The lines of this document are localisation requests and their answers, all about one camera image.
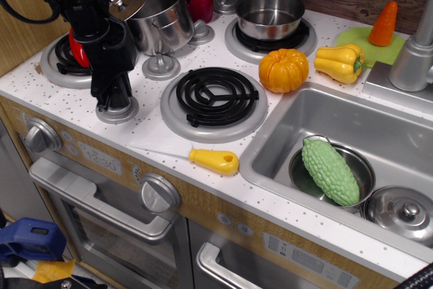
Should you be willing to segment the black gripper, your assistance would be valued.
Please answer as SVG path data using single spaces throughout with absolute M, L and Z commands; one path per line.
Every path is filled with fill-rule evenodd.
M 108 20 L 102 35 L 87 37 L 83 48 L 91 65 L 91 95 L 97 109 L 107 110 L 114 97 L 115 108 L 131 105 L 128 73 L 135 67 L 137 50 L 126 22 Z

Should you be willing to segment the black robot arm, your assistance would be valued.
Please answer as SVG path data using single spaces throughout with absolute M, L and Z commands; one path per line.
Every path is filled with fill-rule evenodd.
M 26 18 L 6 1 L 1 6 L 28 24 L 47 24 L 58 17 L 70 24 L 73 37 L 83 46 L 92 74 L 91 95 L 101 111 L 126 109 L 132 104 L 128 73 L 135 67 L 137 52 L 127 23 L 109 12 L 110 0 L 44 0 L 51 16 Z

